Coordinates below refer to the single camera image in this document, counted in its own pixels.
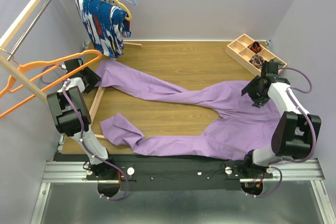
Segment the purple trousers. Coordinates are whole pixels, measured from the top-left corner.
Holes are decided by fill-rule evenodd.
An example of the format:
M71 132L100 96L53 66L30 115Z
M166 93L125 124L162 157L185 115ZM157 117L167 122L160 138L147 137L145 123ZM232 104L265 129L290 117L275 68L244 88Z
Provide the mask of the purple trousers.
M111 144L127 146L136 154L238 161L250 150L269 145L280 120L273 102L256 108L241 96L245 81L224 81L191 91L113 60L101 62L96 72L101 87L147 101L149 109L163 105L150 121L152 135L120 113L100 122Z

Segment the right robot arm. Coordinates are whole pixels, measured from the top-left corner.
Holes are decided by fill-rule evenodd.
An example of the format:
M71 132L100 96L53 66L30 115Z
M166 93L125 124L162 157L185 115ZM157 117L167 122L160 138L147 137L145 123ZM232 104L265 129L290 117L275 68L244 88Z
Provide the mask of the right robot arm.
M295 88L286 78L279 76L279 70L280 63L265 61L261 74L241 91L258 108L272 100L281 116L270 145L245 155L241 171L249 178L266 172L270 165L281 161L303 163L314 155L316 149L321 118L310 114L301 105L293 93Z

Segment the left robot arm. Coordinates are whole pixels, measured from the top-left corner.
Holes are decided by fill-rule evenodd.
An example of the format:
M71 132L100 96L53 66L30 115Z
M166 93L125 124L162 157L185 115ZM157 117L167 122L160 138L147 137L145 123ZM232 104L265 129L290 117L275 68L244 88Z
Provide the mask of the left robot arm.
M89 67L72 74L57 92L47 95L47 102L57 131L75 140L89 158L86 171L98 178L112 179L117 169L112 156L91 129L92 119L82 97L101 78Z

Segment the patterned rolled item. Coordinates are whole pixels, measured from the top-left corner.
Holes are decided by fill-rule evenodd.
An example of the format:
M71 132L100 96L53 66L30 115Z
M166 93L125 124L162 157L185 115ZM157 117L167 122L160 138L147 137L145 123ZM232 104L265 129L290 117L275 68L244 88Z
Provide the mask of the patterned rolled item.
M265 59L262 56L255 54L254 56L252 56L249 62L256 68L260 69L264 64Z

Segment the red black rolled item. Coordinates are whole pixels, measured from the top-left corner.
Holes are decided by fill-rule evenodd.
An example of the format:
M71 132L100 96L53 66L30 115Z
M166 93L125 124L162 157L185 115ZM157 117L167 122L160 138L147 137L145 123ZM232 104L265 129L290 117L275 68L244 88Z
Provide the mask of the red black rolled item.
M258 54L259 52L262 51L262 47L259 42L254 41L252 44L248 46L248 49L250 49L252 52L255 54Z

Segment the blue white patterned garment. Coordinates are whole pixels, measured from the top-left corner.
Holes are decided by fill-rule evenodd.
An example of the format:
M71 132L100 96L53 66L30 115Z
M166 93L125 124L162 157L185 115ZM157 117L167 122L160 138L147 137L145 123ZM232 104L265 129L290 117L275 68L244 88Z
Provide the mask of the blue white patterned garment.
M101 0L75 0L75 3L94 49L110 58L122 56L124 39L131 37L126 11Z

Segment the wooden clothes rack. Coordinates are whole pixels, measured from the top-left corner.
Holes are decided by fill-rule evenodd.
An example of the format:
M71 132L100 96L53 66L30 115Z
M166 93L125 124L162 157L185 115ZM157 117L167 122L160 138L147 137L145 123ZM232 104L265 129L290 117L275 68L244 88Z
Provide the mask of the wooden clothes rack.
M30 0L1 0L1 34ZM51 0L18 50L13 63L53 60L80 52L88 34L79 19L74 0ZM34 98L1 119L1 140L59 139L48 106Z

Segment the aluminium rail frame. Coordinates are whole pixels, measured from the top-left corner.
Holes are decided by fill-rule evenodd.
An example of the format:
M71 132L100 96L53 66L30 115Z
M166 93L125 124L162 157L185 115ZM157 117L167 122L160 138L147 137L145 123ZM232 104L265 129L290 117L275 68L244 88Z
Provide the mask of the aluminium rail frame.
M251 74L225 51L227 41L139 41L126 45L119 62L180 85L201 89ZM216 113L191 105L141 101L114 89L101 98L93 129L122 113L148 136L199 134ZM84 156L63 138L62 150L45 166L33 223L335 223L335 213L317 160L281 165L284 181L271 196L252 199L239 191L136 191L128 199L99 198L96 181L82 168Z

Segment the black mounting base plate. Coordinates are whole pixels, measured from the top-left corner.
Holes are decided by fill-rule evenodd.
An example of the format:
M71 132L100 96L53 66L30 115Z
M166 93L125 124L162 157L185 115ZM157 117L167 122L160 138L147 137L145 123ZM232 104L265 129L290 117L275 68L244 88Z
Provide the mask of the black mounting base plate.
M245 190L259 195L263 179L271 172L245 176L243 161L223 161L200 156L155 157L113 155L115 166L123 172L112 179L98 178L86 171L85 155L62 155L46 168L45 178L54 182L95 183L99 193L119 197L125 191Z

